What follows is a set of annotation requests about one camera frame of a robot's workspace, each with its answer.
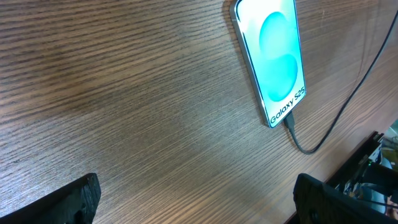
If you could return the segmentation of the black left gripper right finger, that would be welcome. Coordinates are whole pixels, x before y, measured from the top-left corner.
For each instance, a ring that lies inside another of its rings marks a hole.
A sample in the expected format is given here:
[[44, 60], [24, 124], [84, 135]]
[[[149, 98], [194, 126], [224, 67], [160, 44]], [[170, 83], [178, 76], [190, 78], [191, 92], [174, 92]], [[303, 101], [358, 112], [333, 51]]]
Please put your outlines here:
[[300, 224], [397, 224], [366, 204], [308, 174], [299, 174], [294, 202]]

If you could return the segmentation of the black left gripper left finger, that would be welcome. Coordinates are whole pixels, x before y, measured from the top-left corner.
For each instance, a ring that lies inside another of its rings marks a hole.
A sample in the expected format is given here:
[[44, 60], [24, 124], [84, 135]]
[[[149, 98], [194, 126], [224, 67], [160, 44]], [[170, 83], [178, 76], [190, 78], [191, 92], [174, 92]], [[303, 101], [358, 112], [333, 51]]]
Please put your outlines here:
[[1, 217], [1, 223], [92, 223], [100, 198], [98, 176], [89, 173]]

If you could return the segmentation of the turquoise screen smartphone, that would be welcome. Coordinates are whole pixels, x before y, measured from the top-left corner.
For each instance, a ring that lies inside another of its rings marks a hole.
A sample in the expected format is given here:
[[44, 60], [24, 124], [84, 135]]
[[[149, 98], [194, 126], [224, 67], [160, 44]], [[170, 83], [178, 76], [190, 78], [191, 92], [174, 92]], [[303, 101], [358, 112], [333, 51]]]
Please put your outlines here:
[[229, 13], [267, 127], [278, 126], [304, 99], [295, 0], [236, 0]]

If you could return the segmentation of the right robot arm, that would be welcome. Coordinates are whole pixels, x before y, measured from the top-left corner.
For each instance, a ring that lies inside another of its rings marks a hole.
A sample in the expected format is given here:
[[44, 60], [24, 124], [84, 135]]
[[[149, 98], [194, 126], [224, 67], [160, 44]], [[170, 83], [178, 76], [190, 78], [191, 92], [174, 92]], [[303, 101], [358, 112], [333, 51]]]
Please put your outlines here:
[[357, 149], [340, 169], [335, 189], [384, 216], [397, 219], [397, 172], [379, 146]]

